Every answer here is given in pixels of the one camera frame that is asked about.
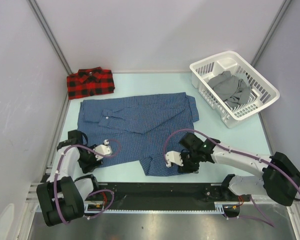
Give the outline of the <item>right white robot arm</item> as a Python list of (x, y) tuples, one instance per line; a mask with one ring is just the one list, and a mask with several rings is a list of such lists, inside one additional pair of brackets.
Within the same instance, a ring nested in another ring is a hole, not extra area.
[(221, 164), (249, 173), (249, 176), (229, 174), (220, 188), (221, 196), (232, 201), (240, 195), (267, 195), (283, 206), (291, 206), (300, 188), (300, 171), (283, 153), (258, 155), (242, 152), (217, 139), (205, 141), (188, 132), (179, 142), (184, 150), (180, 154), (181, 173), (192, 173), (199, 169), (201, 162)]

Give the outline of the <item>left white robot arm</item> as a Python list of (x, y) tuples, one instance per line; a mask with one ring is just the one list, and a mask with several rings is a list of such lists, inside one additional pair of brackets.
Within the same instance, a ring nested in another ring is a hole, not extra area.
[(46, 182), (36, 188), (44, 222), (47, 226), (83, 217), (86, 198), (95, 200), (100, 196), (93, 170), (103, 164), (103, 157), (90, 152), (96, 145), (88, 146), (88, 137), (79, 130), (68, 132), (68, 139), (57, 146), (61, 158)]

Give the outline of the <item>blue checked shirt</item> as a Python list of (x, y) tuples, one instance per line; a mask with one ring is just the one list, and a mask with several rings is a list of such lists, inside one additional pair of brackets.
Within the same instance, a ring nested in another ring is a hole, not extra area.
[(147, 176), (179, 175), (176, 165), (167, 167), (164, 151), (181, 152), (180, 129), (193, 129), (199, 121), (196, 99), (185, 92), (84, 100), (80, 104), (77, 129), (90, 145), (115, 139), (121, 150), (106, 158), (102, 167), (138, 161)]

